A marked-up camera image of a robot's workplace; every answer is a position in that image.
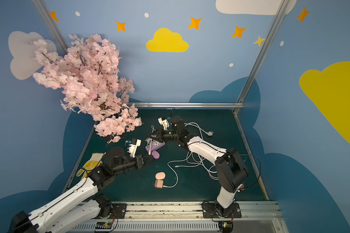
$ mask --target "yellow star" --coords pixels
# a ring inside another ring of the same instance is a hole
[[[259,46],[261,46],[262,41],[264,41],[265,39],[266,38],[261,39],[261,36],[258,35],[258,40],[256,42],[254,42],[253,44],[258,44]]]
[[[201,19],[193,19],[191,17],[191,25],[189,25],[188,29],[196,28],[198,30],[198,24],[200,23],[200,21],[201,21]]]
[[[51,16],[52,16],[52,18],[54,19],[54,20],[56,20],[57,22],[59,22],[58,21],[58,18],[56,17],[56,12],[54,11],[54,12],[51,12]]]
[[[125,29],[125,24],[126,23],[119,23],[118,21],[116,21],[116,22],[117,22],[117,25],[118,25],[117,31],[119,31],[119,30],[126,31],[126,29]]]
[[[305,19],[305,17],[307,16],[307,14],[310,13],[309,11],[306,11],[305,8],[303,8],[302,13],[298,16],[297,19],[300,19],[301,22],[303,22],[303,20]]]
[[[240,37],[243,35],[243,31],[245,30],[246,28],[239,28],[238,26],[236,26],[236,31],[235,33],[232,35],[232,37]]]

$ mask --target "yellow cloud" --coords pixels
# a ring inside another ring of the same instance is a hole
[[[167,28],[158,29],[154,33],[153,40],[147,42],[147,49],[153,52],[184,52],[188,46],[179,33]]]
[[[300,78],[303,92],[340,135],[350,143],[350,62],[338,62],[322,72],[308,70]]]

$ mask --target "black wire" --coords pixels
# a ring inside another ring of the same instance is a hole
[[[96,167],[98,167],[98,164],[101,162],[101,160],[103,159],[103,157],[105,156],[105,154],[101,157],[101,159],[98,161],[98,163],[97,163],[97,166]]]
[[[231,225],[232,225],[232,228],[231,228],[231,231],[229,233],[233,232],[233,222],[231,222]]]
[[[76,190],[78,190],[78,189],[80,189],[81,187],[83,187],[83,185],[85,184],[86,181],[87,181],[87,178],[85,179],[84,183],[83,183],[80,187],[78,187]],[[69,193],[68,195],[66,195],[65,197],[63,197],[61,200],[57,201],[56,203],[54,203],[53,205],[51,205],[50,207],[48,207],[46,210],[44,210],[44,211],[42,212],[42,214],[45,213],[45,212],[47,212],[50,208],[54,207],[56,204],[60,203],[62,200],[64,200],[65,198],[67,198],[68,196],[70,196],[70,195],[73,194],[73,193],[74,193],[74,192]],[[14,232],[16,229],[18,229],[18,228],[20,228],[20,227],[22,227],[22,226],[28,224],[29,222],[31,222],[32,220],[36,219],[37,217],[39,217],[39,215],[35,216],[35,218],[33,218],[33,219],[31,219],[31,220],[29,220],[29,221],[23,223],[23,224],[20,225],[20,226],[15,227],[13,230],[7,231],[6,233]]]
[[[256,184],[258,182],[259,178],[261,177],[261,161],[259,160],[259,158],[257,156],[252,155],[252,154],[242,154],[241,156],[254,156],[258,159],[258,162],[259,162],[259,174],[258,174],[257,180],[253,184],[251,184],[247,187],[245,187],[245,186],[243,187],[243,189],[246,189],[246,188],[252,187],[254,184]]]
[[[211,217],[211,220],[213,220],[213,222],[215,222],[215,223],[219,223],[218,221],[214,221],[213,217]]]
[[[206,145],[208,145],[210,148],[216,150],[217,152],[224,153],[224,154],[227,153],[227,152],[218,151],[218,149],[216,149],[216,148],[210,146],[209,144],[207,144],[207,143],[205,143],[205,142],[198,142],[198,143],[206,144]],[[256,184],[256,183],[258,182],[259,178],[261,177],[261,161],[259,160],[259,158],[258,158],[257,156],[252,155],[252,154],[240,154],[240,156],[254,156],[254,157],[256,157],[256,158],[258,159],[258,162],[259,162],[259,174],[258,174],[257,180],[256,180],[253,184],[251,184],[251,185],[249,185],[249,186],[247,186],[247,187],[243,187],[244,189],[246,189],[246,188],[252,187],[254,184]]]
[[[101,159],[98,161],[97,166],[98,166],[98,164],[103,160],[103,157],[106,155],[106,153],[107,153],[107,146],[108,146],[108,145],[109,145],[109,144],[106,143],[105,153],[104,153],[104,155],[101,157]]]
[[[116,224],[115,227],[114,227],[111,231],[109,231],[108,233],[114,231],[114,230],[116,229],[116,227],[118,226],[118,218],[117,218],[116,215],[114,215],[114,217],[115,217],[115,219],[117,220],[117,224]]]

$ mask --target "orange star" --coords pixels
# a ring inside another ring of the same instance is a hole
[[[54,19],[54,20],[56,20],[57,22],[59,22],[58,21],[58,18],[56,17],[56,12],[54,11],[54,12],[51,12],[51,16],[52,16],[52,18]]]
[[[189,25],[188,29],[196,28],[198,30],[198,24],[200,23],[200,21],[201,21],[201,19],[193,19],[191,17],[191,25]]]
[[[117,31],[119,31],[119,30],[126,31],[126,29],[125,29],[125,24],[126,23],[119,23],[118,21],[116,21],[116,22],[117,22],[117,25],[118,25]]]
[[[303,20],[305,19],[305,17],[307,16],[307,14],[310,13],[309,11],[306,11],[305,8],[303,8],[302,13],[298,16],[297,19],[300,19],[301,22],[303,22]]]
[[[236,31],[235,33],[232,35],[232,37],[240,37],[243,35],[243,31],[245,30],[246,28],[239,28],[238,26],[236,26]]]

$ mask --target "white cloud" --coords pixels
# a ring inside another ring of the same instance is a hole
[[[285,14],[297,0],[289,0]],[[275,15],[281,0],[216,0],[216,9],[225,14]]]
[[[10,70],[14,77],[24,80],[33,75],[42,65],[35,60],[36,47],[32,44],[33,41],[44,38],[36,32],[26,34],[24,32],[15,31],[9,35],[8,45],[12,56],[14,57],[10,63]],[[45,40],[48,52],[56,52],[56,45]]]

